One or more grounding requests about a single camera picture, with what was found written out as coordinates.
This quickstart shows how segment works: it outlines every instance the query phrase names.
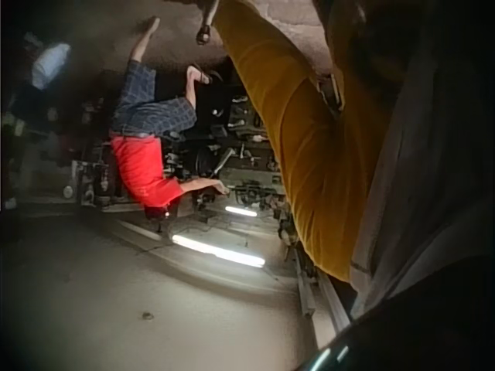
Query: metal frame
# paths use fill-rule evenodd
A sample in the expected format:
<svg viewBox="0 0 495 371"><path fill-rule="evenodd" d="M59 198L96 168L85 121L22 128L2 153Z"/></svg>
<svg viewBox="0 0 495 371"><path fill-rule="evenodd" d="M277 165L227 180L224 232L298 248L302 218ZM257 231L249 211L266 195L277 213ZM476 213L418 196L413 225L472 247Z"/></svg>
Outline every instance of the metal frame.
<svg viewBox="0 0 495 371"><path fill-rule="evenodd" d="M316 272L318 274L318 285L328 305L333 326L336 333L339 333L350 324L349 316L343 308L342 302L328 275L318 268L316 268Z"/></svg>

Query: hand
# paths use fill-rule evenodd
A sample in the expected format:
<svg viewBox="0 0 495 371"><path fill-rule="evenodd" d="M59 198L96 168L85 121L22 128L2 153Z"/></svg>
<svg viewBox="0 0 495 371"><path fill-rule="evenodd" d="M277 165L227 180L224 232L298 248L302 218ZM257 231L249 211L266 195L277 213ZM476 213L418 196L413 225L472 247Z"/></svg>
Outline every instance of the hand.
<svg viewBox="0 0 495 371"><path fill-rule="evenodd" d="M221 180L217 180L217 184L213 184L213 187L222 195L228 195L230 193L230 190L222 183Z"/></svg>
<svg viewBox="0 0 495 371"><path fill-rule="evenodd" d="M186 75L188 82L198 81L200 83L205 83L205 84L209 84L211 82L211 77L209 77L202 71L198 70L195 66L187 67Z"/></svg>

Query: metal pipe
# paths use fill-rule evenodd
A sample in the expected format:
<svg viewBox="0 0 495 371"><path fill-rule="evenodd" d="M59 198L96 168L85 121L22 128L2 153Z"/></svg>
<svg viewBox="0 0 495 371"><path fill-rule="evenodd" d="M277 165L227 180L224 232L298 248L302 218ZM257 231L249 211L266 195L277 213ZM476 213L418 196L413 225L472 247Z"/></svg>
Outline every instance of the metal pipe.
<svg viewBox="0 0 495 371"><path fill-rule="evenodd" d="M200 31L196 34L196 42L198 45L206 45L211 38L211 25L213 18L217 14L218 4L220 0L213 0L211 6L204 12L203 22L201 23Z"/></svg>
<svg viewBox="0 0 495 371"><path fill-rule="evenodd" d="M225 166L228 159L232 157L232 155L234 154L235 154L235 150L233 148L228 148L220 158L220 161L218 162L217 167L215 167L215 169L213 170L213 174L211 176L213 177L216 174L218 174L218 172Z"/></svg>

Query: concrete floor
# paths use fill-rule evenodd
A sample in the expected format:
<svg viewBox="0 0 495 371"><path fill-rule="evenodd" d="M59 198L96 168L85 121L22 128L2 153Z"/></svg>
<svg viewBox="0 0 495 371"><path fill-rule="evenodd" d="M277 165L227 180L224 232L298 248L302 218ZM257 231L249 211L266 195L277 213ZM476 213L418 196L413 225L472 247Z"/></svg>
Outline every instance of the concrete floor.
<svg viewBox="0 0 495 371"><path fill-rule="evenodd" d="M323 28L312 0L254 0L261 14L280 28L320 72L329 69ZM225 57L217 34L199 47L195 36L201 12L192 0L44 0L27 7L26 29L50 41L73 47L69 70L88 77L100 69L123 71L140 22L162 19L145 55L154 67L217 63Z"/></svg>
<svg viewBox="0 0 495 371"><path fill-rule="evenodd" d="M144 254L94 224L23 220L2 247L2 335L22 369L287 370L311 352L292 279L180 247Z"/></svg>

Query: fluorescent light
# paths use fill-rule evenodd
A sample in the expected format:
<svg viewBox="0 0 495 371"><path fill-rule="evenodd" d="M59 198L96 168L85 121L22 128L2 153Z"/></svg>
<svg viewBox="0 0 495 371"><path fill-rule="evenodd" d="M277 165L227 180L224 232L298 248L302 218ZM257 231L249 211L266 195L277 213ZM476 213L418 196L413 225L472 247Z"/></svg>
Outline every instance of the fluorescent light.
<svg viewBox="0 0 495 371"><path fill-rule="evenodd" d="M312 368L310 371L316 371L319 369L319 367L322 365L323 362L325 362L325 359L328 358L330 355L330 348L325 349L318 357L318 359L315 361L315 363L312 365Z"/></svg>
<svg viewBox="0 0 495 371"><path fill-rule="evenodd" d="M225 210L230 211L231 213L241 214L245 216L257 216L257 213L255 211L239 209L238 207L225 206Z"/></svg>
<svg viewBox="0 0 495 371"><path fill-rule="evenodd" d="M343 357L345 357L348 352L349 352L349 347L346 345L343 347L343 349L340 351L339 355L337 356L337 362L338 363L342 362Z"/></svg>
<svg viewBox="0 0 495 371"><path fill-rule="evenodd" d="M174 235L172 241L180 246L188 247L192 250L199 251L200 253L212 254L220 259L234 261L240 264L250 265L252 267L261 268L265 265L265 260L260 257L253 257L252 255L241 254L235 251L221 249L219 247L207 245L202 242L191 240L186 237Z"/></svg>

